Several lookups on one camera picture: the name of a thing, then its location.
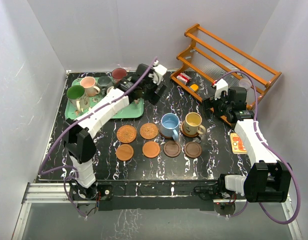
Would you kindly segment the light orange wooden coaster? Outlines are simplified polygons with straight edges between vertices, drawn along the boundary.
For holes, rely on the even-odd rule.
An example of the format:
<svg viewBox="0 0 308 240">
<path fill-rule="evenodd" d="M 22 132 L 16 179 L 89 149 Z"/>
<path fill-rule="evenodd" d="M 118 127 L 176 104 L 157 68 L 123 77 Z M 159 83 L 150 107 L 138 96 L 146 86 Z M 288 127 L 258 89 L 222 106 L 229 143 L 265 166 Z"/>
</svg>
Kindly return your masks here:
<svg viewBox="0 0 308 240">
<path fill-rule="evenodd" d="M 154 141 L 146 142 L 142 147 L 142 152 L 147 158 L 155 158 L 161 151 L 160 145 Z"/>
</svg>

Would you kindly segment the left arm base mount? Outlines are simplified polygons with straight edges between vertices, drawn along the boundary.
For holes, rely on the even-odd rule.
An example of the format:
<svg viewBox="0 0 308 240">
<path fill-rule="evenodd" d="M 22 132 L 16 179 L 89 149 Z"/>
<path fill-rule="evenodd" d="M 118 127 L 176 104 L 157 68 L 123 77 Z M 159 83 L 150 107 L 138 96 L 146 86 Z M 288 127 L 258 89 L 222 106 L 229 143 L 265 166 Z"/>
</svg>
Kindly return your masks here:
<svg viewBox="0 0 308 240">
<path fill-rule="evenodd" d="M 86 221 L 92 211 L 98 211 L 101 201 L 110 201 L 113 198 L 113 186 L 108 184 L 98 184 L 94 182 L 90 187 L 85 188 L 72 176 L 65 178 L 63 183 L 64 192 L 72 206 L 77 210 L 80 217 Z M 78 197 L 79 201 L 95 201 L 95 206 L 88 212 L 83 212 L 79 208 L 79 203 L 75 203 L 74 198 Z"/>
</svg>

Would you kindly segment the dark walnut coaster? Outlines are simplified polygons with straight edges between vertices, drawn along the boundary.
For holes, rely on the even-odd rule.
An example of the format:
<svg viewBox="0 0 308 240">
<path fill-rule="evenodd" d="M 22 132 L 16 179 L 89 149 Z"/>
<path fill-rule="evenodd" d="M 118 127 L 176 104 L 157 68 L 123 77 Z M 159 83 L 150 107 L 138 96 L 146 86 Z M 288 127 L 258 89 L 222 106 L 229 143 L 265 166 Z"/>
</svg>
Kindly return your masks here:
<svg viewBox="0 0 308 240">
<path fill-rule="evenodd" d="M 163 152 L 166 156 L 175 158 L 177 157 L 182 151 L 181 145 L 176 141 L 168 141 L 163 146 Z"/>
<path fill-rule="evenodd" d="M 197 158 L 202 154 L 202 148 L 197 142 L 191 141 L 185 144 L 184 152 L 189 158 Z"/>
</svg>

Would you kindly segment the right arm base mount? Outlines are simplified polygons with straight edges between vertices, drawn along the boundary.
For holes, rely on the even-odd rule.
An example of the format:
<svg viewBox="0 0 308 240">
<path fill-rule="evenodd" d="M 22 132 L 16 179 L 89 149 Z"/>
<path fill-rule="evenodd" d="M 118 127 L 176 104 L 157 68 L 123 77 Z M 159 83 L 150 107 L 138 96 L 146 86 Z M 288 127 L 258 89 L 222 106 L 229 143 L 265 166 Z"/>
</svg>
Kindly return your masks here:
<svg viewBox="0 0 308 240">
<path fill-rule="evenodd" d="M 235 202 L 237 200 L 237 194 L 225 188 L 225 177 L 227 174 L 221 174 L 215 183 L 208 183 L 207 185 L 198 185 L 193 189 L 193 193 L 197 195 L 201 200 L 214 200 L 214 199 L 228 199 L 227 202 L 217 202 L 216 209 L 217 217 L 224 217 L 227 220 L 232 217 L 236 217 L 244 212 L 248 206 L 246 201 L 243 208 L 236 211 Z"/>
</svg>

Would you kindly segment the cream yellow mug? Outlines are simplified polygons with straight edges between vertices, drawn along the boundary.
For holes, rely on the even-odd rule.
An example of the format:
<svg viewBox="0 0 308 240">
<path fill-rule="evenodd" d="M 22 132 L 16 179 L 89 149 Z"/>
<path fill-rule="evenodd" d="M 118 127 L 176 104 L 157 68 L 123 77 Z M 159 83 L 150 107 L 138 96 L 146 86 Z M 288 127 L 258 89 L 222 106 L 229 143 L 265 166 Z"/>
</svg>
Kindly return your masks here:
<svg viewBox="0 0 308 240">
<path fill-rule="evenodd" d="M 203 135 L 206 133 L 206 128 L 202 125 L 202 121 L 203 119 L 199 113 L 189 112 L 183 121 L 183 129 L 189 135 L 196 133 Z"/>
</svg>

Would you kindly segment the light blue mug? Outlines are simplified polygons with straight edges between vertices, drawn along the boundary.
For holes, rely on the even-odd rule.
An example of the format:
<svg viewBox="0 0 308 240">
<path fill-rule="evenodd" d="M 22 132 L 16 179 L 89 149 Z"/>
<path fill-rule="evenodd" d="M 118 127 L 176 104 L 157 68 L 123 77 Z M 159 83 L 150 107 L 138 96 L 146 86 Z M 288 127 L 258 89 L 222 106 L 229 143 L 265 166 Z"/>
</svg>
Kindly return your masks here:
<svg viewBox="0 0 308 240">
<path fill-rule="evenodd" d="M 180 131 L 180 120 L 176 114 L 166 113 L 161 118 L 160 131 Z"/>
</svg>

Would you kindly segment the woven rattan coaster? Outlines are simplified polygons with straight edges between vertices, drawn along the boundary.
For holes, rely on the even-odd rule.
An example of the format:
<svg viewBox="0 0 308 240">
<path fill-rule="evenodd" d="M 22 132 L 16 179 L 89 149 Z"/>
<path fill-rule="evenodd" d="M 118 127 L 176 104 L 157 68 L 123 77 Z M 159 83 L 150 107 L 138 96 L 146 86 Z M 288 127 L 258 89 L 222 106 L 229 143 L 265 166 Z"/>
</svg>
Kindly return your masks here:
<svg viewBox="0 0 308 240">
<path fill-rule="evenodd" d="M 132 125 L 123 125 L 117 130 L 116 137 L 121 143 L 129 144 L 136 139 L 137 130 Z"/>
<path fill-rule="evenodd" d="M 158 135 L 159 129 L 154 123 L 145 123 L 140 127 L 139 132 L 142 138 L 151 140 Z"/>
</svg>

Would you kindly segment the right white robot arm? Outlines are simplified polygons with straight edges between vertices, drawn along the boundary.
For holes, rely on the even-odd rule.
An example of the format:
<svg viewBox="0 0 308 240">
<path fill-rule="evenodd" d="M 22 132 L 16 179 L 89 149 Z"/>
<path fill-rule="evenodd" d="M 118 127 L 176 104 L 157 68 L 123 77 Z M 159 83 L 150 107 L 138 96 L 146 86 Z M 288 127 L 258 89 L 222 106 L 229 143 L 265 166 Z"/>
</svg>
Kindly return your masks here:
<svg viewBox="0 0 308 240">
<path fill-rule="evenodd" d="M 282 203 L 288 196 L 291 174 L 288 168 L 269 151 L 254 120 L 254 112 L 247 109 L 247 90 L 244 87 L 213 85 L 214 95 L 202 101 L 203 109 L 213 108 L 216 117 L 225 117 L 246 149 L 251 170 L 247 176 L 221 174 L 217 194 L 227 199 L 241 194 L 250 203 Z"/>
</svg>

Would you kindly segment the ringed wooden coaster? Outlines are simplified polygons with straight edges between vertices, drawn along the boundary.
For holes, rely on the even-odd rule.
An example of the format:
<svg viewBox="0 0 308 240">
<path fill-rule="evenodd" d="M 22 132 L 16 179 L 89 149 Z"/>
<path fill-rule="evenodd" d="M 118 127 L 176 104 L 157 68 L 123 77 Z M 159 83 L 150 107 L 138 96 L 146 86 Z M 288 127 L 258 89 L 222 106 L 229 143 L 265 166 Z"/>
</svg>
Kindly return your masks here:
<svg viewBox="0 0 308 240">
<path fill-rule="evenodd" d="M 159 131 L 160 135 L 163 136 L 166 139 L 173 139 L 174 141 L 178 141 L 179 140 L 179 131 L 172 129 L 172 130 L 168 130 L 168 131 Z"/>
<path fill-rule="evenodd" d="M 188 133 L 186 133 L 186 131 L 183 129 L 183 126 L 184 126 L 184 123 L 182 123 L 181 126 L 180 126 L 180 130 L 181 130 L 183 135 L 185 135 L 185 136 L 187 136 L 189 138 L 194 138 L 194 137 L 197 137 L 197 136 L 200 135 L 199 133 L 195 133 L 195 134 L 188 134 Z"/>
</svg>

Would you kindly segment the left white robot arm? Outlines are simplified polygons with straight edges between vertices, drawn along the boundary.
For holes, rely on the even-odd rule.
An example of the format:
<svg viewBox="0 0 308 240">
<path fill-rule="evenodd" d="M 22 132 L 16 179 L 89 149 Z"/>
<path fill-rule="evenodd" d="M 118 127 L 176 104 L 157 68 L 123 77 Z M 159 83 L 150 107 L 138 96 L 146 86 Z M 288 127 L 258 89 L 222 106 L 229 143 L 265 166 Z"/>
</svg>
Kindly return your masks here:
<svg viewBox="0 0 308 240">
<path fill-rule="evenodd" d="M 162 83 L 167 68 L 156 62 L 149 67 L 139 64 L 136 72 L 122 78 L 106 96 L 76 120 L 67 120 L 70 130 L 64 135 L 63 145 L 76 171 L 80 194 L 87 200 L 97 195 L 96 177 L 92 158 L 97 148 L 94 137 L 98 131 L 120 110 L 133 101 L 143 99 L 155 105 L 166 86 Z"/>
</svg>

